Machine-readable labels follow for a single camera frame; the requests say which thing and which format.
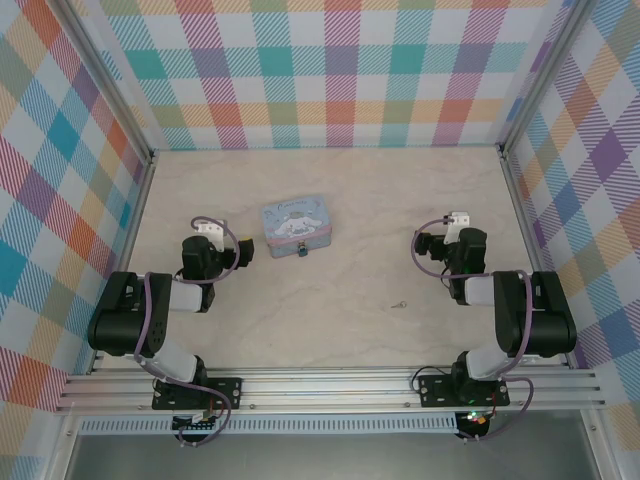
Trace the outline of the aluminium side rail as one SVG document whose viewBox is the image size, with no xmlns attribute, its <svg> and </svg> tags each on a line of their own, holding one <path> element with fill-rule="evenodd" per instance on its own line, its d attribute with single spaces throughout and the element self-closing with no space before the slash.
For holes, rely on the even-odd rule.
<svg viewBox="0 0 640 480">
<path fill-rule="evenodd" d="M 146 160 L 143 169 L 143 176 L 140 184 L 139 194 L 132 210 L 127 233 L 124 239 L 123 248 L 116 264 L 116 271 L 127 271 L 130 265 L 135 242 L 140 229 L 140 224 L 144 209 L 151 190 L 154 174 L 156 171 L 158 156 L 152 153 Z"/>
<path fill-rule="evenodd" d="M 516 215 L 531 270 L 542 271 L 544 269 L 544 265 L 541 261 L 539 248 L 534 238 L 533 231 L 528 223 L 526 211 L 522 204 L 522 196 L 518 190 L 518 186 L 516 185 L 516 181 L 514 180 L 514 176 L 506 156 L 500 150 L 497 150 L 497 153 L 499 155 L 501 171 L 513 205 L 513 210 Z"/>
</svg>

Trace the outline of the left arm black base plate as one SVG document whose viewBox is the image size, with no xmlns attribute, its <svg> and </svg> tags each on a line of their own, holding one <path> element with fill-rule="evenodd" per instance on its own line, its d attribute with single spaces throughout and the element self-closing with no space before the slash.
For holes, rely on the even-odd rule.
<svg viewBox="0 0 640 480">
<path fill-rule="evenodd" d="M 231 409 L 240 407 L 242 379 L 239 377 L 209 378 L 205 384 L 208 389 L 224 394 L 230 402 Z M 155 380 L 153 382 L 153 410 L 221 410 L 224 401 L 202 390 L 186 388 L 171 383 Z"/>
</svg>

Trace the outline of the aluminium frame post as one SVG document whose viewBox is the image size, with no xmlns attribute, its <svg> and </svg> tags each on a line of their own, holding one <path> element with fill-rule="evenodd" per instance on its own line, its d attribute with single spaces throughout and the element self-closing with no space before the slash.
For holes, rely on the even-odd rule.
<svg viewBox="0 0 640 480">
<path fill-rule="evenodd" d="M 84 28 L 70 0 L 46 0 L 46 2 L 65 33 L 69 36 L 78 55 L 84 62 L 85 68 L 94 80 L 99 91 L 103 94 L 107 104 L 111 107 L 123 131 L 132 141 L 134 149 L 142 156 L 146 164 L 151 164 L 153 162 L 153 150 L 146 141 L 134 115 L 131 113 L 113 76 L 107 68 L 99 49 L 91 40 L 90 35 Z"/>
<path fill-rule="evenodd" d="M 584 14 L 590 10 L 590 0 L 552 0 L 550 4 L 557 7 L 556 12 L 550 21 L 544 20 L 541 25 L 544 37 L 535 50 L 535 58 L 526 64 L 529 71 L 497 140 L 496 147 L 503 157 L 513 149 L 532 121 L 535 109 L 582 28 Z"/>
</svg>

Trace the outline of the blue cartoon tin box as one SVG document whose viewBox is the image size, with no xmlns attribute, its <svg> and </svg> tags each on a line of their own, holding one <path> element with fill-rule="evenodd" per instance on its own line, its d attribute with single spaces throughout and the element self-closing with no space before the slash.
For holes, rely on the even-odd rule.
<svg viewBox="0 0 640 480">
<path fill-rule="evenodd" d="M 306 242 L 308 253 L 331 244 L 332 223 L 321 195 L 266 205 L 261 216 L 273 258 L 298 255 L 300 241 Z"/>
</svg>

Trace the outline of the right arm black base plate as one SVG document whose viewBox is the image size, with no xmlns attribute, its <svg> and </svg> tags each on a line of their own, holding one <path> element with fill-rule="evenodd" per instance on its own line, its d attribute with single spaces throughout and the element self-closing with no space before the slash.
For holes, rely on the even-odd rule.
<svg viewBox="0 0 640 480">
<path fill-rule="evenodd" d="M 505 382 L 457 381 L 450 375 L 424 375 L 418 377 L 418 393 L 423 408 L 510 405 Z"/>
</svg>

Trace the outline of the grey metal panel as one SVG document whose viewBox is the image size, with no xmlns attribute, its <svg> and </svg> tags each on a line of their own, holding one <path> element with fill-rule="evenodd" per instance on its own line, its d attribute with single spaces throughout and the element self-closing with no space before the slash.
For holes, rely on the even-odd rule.
<svg viewBox="0 0 640 480">
<path fill-rule="evenodd" d="M 446 435 L 229 435 L 199 448 L 164 436 L 84 436 L 65 480 L 600 480 L 566 453 Z"/>
</svg>

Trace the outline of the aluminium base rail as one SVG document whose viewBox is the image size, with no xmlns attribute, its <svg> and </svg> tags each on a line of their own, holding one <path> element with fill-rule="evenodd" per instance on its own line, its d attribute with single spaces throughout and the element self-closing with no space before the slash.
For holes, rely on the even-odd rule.
<svg viewBox="0 0 640 480">
<path fill-rule="evenodd" d="M 564 364 L 514 370 L 516 382 L 500 388 L 505 410 L 601 409 L 606 400 L 591 370 Z M 414 413 L 433 398 L 437 411 L 451 412 L 437 373 L 415 367 L 327 367 L 212 369 L 212 377 L 238 378 L 238 413 Z M 74 375 L 56 408 L 59 414 L 145 413 L 152 411 L 152 378 L 136 369 L 97 368 Z"/>
</svg>

